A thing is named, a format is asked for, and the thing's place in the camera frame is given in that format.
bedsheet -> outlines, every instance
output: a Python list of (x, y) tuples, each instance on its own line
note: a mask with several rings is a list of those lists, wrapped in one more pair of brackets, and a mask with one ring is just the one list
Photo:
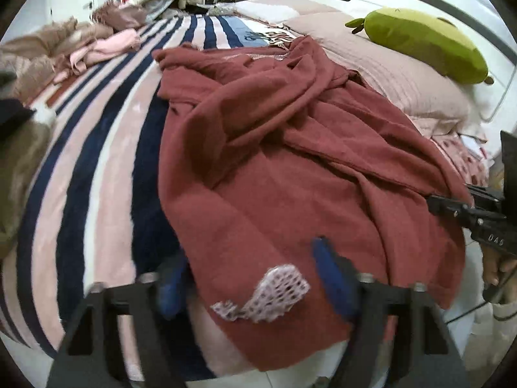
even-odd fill
[[(275, 37), (263, 31), (262, 24), (254, 30), (252, 23), (224, 16), (161, 20), (139, 30), (138, 52), (40, 95), (36, 102), (53, 102), (58, 118), (32, 183), (17, 249), (0, 267), (0, 322), (11, 338), (54, 356), (92, 283), (130, 284), (179, 249), (158, 200), (168, 106), (156, 96), (161, 72), (151, 52), (185, 42), (200, 49), (266, 46)], [(138, 376), (130, 322), (121, 328), (128, 371)], [(182, 377), (213, 377), (186, 313), (172, 321), (173, 334)]]

screw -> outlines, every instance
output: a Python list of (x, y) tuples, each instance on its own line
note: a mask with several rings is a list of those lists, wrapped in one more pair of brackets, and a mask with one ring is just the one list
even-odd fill
[(144, 273), (138, 277), (138, 281), (143, 284), (153, 283), (156, 280), (158, 280), (158, 273)]
[(89, 292), (90, 292), (90, 293), (100, 293), (100, 292), (102, 292), (104, 289), (105, 289), (105, 287), (104, 287), (104, 284), (103, 284), (103, 283), (101, 283), (101, 282), (96, 282), (96, 283), (93, 283), (93, 284), (90, 286), (90, 290), (89, 290)]
[(361, 283), (373, 283), (375, 281), (375, 277), (370, 273), (359, 273), (357, 278)]
[(427, 290), (427, 286), (424, 283), (415, 283), (413, 286), (413, 290), (415, 292), (425, 292)]

avocado plush toy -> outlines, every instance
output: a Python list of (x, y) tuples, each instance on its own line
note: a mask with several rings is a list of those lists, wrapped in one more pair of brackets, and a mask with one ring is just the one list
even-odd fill
[(409, 55), (461, 84), (488, 77), (488, 66), (474, 43), (449, 20), (409, 8), (380, 8), (345, 24), (352, 33), (365, 30), (372, 42)]

red cloth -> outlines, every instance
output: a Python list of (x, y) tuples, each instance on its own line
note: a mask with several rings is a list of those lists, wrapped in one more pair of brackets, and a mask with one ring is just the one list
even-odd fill
[(431, 215), (425, 196), (469, 194), (434, 144), (356, 72), (310, 37), (290, 51), (184, 46), (153, 56), (164, 71), (158, 95), (170, 101), (159, 196), (206, 307), (243, 306), (282, 264), (311, 285), (271, 323), (228, 322), (210, 310), (258, 369), (292, 365), (348, 337), (317, 277), (317, 235), (361, 272), (397, 286), (424, 282), (450, 304), (463, 234)]

pillow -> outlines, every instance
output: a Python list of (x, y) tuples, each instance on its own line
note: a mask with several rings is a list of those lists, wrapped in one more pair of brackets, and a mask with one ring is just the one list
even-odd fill
[(449, 20), (409, 8), (379, 8), (346, 24), (372, 42), (429, 64), (461, 84), (481, 83), (488, 66), (474, 43)]
[(459, 86), (415, 58), (353, 35), (343, 25), (344, 13), (319, 13), (285, 22), (293, 31), (311, 35), (334, 62), (357, 70), (375, 90), (398, 106), (420, 132), (430, 137), (471, 126), (470, 135), (484, 139), (479, 123), (467, 121), (474, 109)]
[(271, 25), (306, 14), (339, 12), (334, 7), (311, 0), (246, 0), (235, 3), (234, 10)]

